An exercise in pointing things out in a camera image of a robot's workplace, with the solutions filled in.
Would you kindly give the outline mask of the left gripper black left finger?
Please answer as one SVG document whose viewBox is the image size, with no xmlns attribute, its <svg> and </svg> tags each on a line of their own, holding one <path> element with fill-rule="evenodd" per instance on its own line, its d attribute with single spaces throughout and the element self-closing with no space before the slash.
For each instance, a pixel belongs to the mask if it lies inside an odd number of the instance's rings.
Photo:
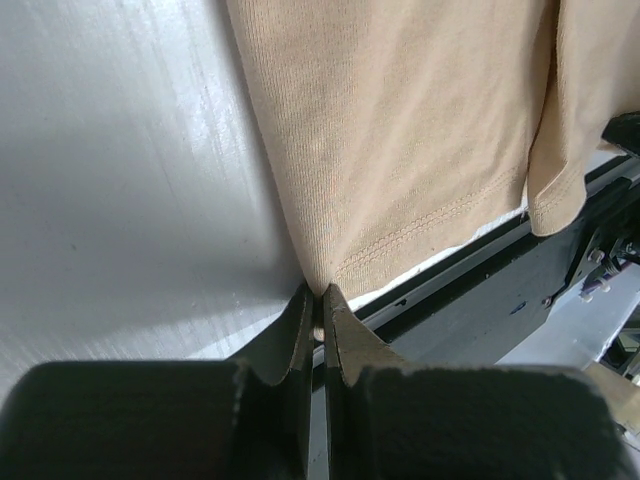
<svg viewBox="0 0 640 480">
<path fill-rule="evenodd" d="M 1 410 L 5 479 L 303 479 L 314 298 L 225 360 L 56 361 Z"/>
</svg>

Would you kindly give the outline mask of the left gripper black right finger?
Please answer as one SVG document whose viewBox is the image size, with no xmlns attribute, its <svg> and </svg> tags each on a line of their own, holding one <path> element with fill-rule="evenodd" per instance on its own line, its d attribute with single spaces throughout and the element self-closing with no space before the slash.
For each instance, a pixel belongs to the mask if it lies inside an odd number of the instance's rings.
<svg viewBox="0 0 640 480">
<path fill-rule="evenodd" d="M 626 479 L 630 456 L 583 373 L 410 362 L 341 290 L 322 298 L 333 479 Z"/>
</svg>

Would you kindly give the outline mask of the beige t-shirt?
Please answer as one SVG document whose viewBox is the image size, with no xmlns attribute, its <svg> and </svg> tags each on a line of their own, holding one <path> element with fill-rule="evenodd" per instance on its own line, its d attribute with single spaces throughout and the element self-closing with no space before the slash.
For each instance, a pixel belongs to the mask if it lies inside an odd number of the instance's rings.
<svg viewBox="0 0 640 480">
<path fill-rule="evenodd" d="M 381 289 L 526 206 L 567 227 L 639 107 L 635 1 L 232 1 L 305 279 Z"/>
</svg>

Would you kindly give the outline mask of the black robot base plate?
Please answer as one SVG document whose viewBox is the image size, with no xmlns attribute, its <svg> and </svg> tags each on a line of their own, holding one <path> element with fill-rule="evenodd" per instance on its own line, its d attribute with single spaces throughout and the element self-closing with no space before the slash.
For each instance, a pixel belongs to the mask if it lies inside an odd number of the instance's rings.
<svg viewBox="0 0 640 480">
<path fill-rule="evenodd" d="M 587 176 L 588 200 L 561 232 L 535 236 L 522 213 L 356 315 L 405 358 L 499 360 L 547 320 L 560 296 L 614 262 L 639 204 L 639 162 L 618 157 Z"/>
</svg>

